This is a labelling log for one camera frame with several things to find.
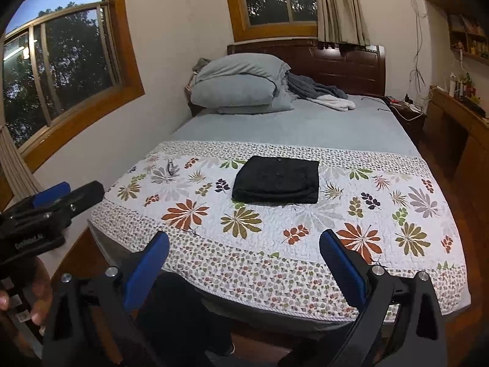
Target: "white wall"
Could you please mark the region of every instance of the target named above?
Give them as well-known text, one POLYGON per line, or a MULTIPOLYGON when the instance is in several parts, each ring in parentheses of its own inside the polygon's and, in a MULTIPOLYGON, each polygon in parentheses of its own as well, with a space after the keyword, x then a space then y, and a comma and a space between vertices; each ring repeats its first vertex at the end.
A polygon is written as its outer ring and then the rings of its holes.
MULTIPOLYGON (((450 49, 447 14, 444 10, 428 3, 428 18, 431 29, 431 46, 433 51, 433 84, 448 89, 450 74, 463 73, 461 66, 454 60, 460 55, 450 49)), ((481 97, 481 107, 489 112, 489 66, 470 58, 463 59, 464 69, 472 77, 477 96, 481 97)))
MULTIPOLYGON (((372 45, 382 45, 386 53, 385 94, 404 99, 406 93, 415 100, 414 84, 409 84, 410 72, 414 69, 416 44, 416 16, 411 0, 360 0, 372 45)), ((426 13, 424 0, 417 0, 421 14, 426 13)), ((425 98, 431 83, 431 41, 428 19, 421 19, 423 44, 418 68, 426 87, 418 96, 425 98)))
MULTIPOLYGON (((91 125, 45 162, 35 176, 44 187, 72 188, 98 180, 108 188, 132 164, 190 118, 183 89, 199 57, 226 54, 233 41, 226 0, 126 0, 146 95, 91 125)), ((86 228, 73 220, 67 243, 42 256, 52 275, 86 228)))

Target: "floral bedspread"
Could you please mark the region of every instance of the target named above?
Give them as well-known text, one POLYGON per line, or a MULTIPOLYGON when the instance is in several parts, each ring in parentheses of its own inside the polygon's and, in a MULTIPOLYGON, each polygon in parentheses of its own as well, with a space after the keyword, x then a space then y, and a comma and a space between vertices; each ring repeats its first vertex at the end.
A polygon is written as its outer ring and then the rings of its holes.
MULTIPOLYGON (((164 266, 209 293, 255 308, 350 321, 318 247, 333 229, 369 263, 398 276, 423 269, 443 314, 459 309, 465 259, 447 201, 420 158, 239 142, 163 142, 93 211, 92 223, 131 251, 158 230, 170 237, 164 266), (243 204, 236 173, 253 155, 319 161, 317 204, 243 204)), ((386 321, 393 321, 391 308, 386 321)))

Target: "light gray pillow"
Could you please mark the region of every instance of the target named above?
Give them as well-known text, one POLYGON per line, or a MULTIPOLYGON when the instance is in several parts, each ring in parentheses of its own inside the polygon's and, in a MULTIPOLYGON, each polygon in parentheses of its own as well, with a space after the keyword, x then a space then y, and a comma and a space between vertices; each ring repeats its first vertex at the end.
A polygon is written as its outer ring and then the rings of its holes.
POLYGON ((282 87, 279 95, 273 98, 270 105, 219 107, 217 112, 222 114, 260 114, 293 109, 292 94, 287 90, 287 87, 282 87))
POLYGON ((190 100, 204 107, 270 105, 275 84, 251 74, 234 74, 201 81, 192 88, 190 100))
POLYGON ((195 83, 233 74, 253 74, 270 80, 279 88, 290 70, 281 59, 268 54, 241 53, 227 55, 208 63, 195 78, 195 83))

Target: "light blue bed sheet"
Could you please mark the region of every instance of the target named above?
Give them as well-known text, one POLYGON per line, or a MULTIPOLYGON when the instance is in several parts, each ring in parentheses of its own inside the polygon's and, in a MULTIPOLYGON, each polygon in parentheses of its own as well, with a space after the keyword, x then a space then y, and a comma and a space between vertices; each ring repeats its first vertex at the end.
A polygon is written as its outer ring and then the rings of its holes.
POLYGON ((293 101, 294 110, 217 114, 207 109, 180 127, 172 140, 241 141, 388 152, 420 157, 416 146, 380 99, 349 95, 356 109, 332 110, 293 101))

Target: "curtain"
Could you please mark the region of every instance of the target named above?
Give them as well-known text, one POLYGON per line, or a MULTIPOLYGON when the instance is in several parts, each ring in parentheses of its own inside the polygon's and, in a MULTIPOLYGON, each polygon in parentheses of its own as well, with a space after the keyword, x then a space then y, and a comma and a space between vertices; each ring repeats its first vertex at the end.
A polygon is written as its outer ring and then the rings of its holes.
POLYGON ((370 45, 359 0, 317 0, 318 40, 370 45))
MULTIPOLYGON (((0 38, 0 56, 3 57, 3 41, 5 35, 0 38)), ((3 110, 3 74, 0 63, 0 164, 12 193, 17 200, 32 196, 42 190, 31 173, 24 159, 20 156, 6 125, 3 110)))

